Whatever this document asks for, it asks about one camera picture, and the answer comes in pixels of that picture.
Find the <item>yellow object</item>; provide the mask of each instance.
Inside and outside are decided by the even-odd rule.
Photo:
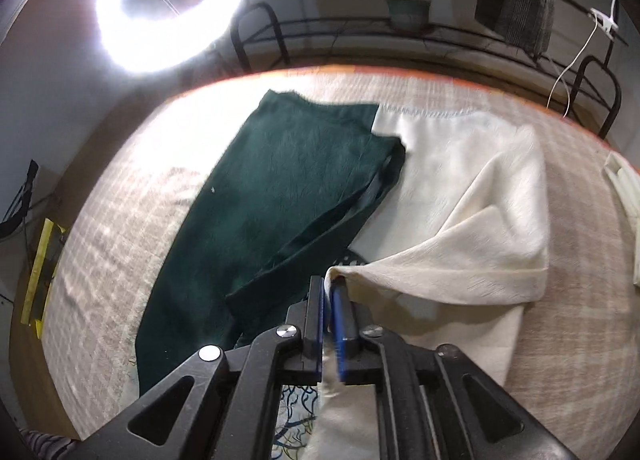
[[[40,234],[40,241],[38,242],[38,250],[33,260],[33,267],[31,268],[31,274],[29,276],[27,292],[24,296],[20,322],[23,325],[30,325],[31,321],[33,321],[38,339],[42,337],[44,313],[47,308],[47,302],[49,301],[49,287],[52,278],[58,270],[56,257],[60,255],[60,244],[62,243],[59,239],[60,235],[64,232],[65,230],[62,227],[50,219],[45,218],[42,233]],[[53,272],[51,272],[48,267],[44,268],[47,259],[56,260]]]
[[[31,269],[31,276],[29,276],[29,284],[27,285],[27,292],[24,295],[24,304],[22,306],[22,314],[20,315],[20,323],[23,325],[29,324],[29,316],[31,314],[31,306],[33,305],[33,296],[36,294],[36,288],[38,287],[38,280],[40,279],[40,273],[42,272],[42,264],[47,256],[47,247],[49,247],[49,238],[53,231],[53,222],[48,218],[44,219],[44,227],[40,234],[40,242],[38,243],[38,251],[36,257],[33,260],[33,268]]]

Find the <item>white cable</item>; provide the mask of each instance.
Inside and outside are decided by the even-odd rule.
[[[560,69],[558,68],[558,65],[556,65],[556,63],[554,63],[554,60],[552,60],[550,57],[546,57],[549,60],[549,63],[551,63],[551,65],[554,67],[554,70],[556,71],[556,74],[558,74],[558,76],[560,75]],[[569,113],[569,97],[571,95],[571,92],[569,92],[569,87],[567,87],[566,85],[566,81],[564,80],[564,78],[561,78],[560,81],[562,81],[562,84],[564,85],[564,91],[566,92],[566,111],[564,112],[564,115],[562,117],[566,117],[566,115]]]
[[[613,21],[613,11],[616,7],[616,0],[611,0],[611,14],[609,15],[609,18],[611,18],[611,21]]]
[[[551,92],[549,93],[549,99],[546,101],[546,107],[547,108],[549,108],[549,103],[551,103],[551,96],[554,94],[554,90],[556,89],[556,85],[558,85],[558,81],[560,81],[562,79],[562,76],[564,76],[564,74],[566,73],[566,71],[569,70],[570,68],[572,68],[572,66],[574,66],[574,63],[578,61],[578,58],[580,58],[580,55],[584,52],[584,49],[587,48],[587,45],[589,45],[589,42],[591,41],[591,38],[593,37],[593,34],[595,34],[596,30],[598,29],[598,20],[596,18],[594,18],[593,21],[595,22],[595,25],[593,27],[593,31],[591,31],[591,34],[587,38],[587,41],[585,42],[585,44],[580,49],[580,52],[578,52],[578,54],[575,56],[574,60],[571,63],[569,63],[569,65],[566,66],[566,68],[560,73],[560,76],[558,76],[558,79],[556,79],[556,82],[554,83],[553,88],[551,89]]]

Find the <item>blue patterned fabric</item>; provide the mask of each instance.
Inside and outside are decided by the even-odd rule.
[[[346,250],[334,265],[365,265],[358,254]],[[283,386],[271,447],[271,460],[299,460],[314,427],[318,389],[312,386]]]

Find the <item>white clip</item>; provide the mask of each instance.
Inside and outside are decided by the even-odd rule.
[[[611,0],[611,12],[609,16],[606,16],[603,12],[598,11],[597,9],[591,8],[591,13],[595,17],[598,22],[598,27],[600,27],[607,36],[609,36],[610,40],[613,40],[613,35],[611,34],[611,30],[616,32],[618,30],[618,24],[613,20],[613,11],[616,5],[616,0]]]

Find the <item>beige bedspread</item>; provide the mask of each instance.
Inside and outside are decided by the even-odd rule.
[[[581,459],[606,458],[640,408],[634,241],[602,173],[609,150],[502,92],[359,67],[273,72],[199,89],[158,108],[119,151],[70,233],[45,319],[47,364],[79,435],[131,400],[135,336],[162,261],[219,148],[270,88],[322,102],[474,108],[535,128],[548,178],[548,287],[526,310],[506,389]]]

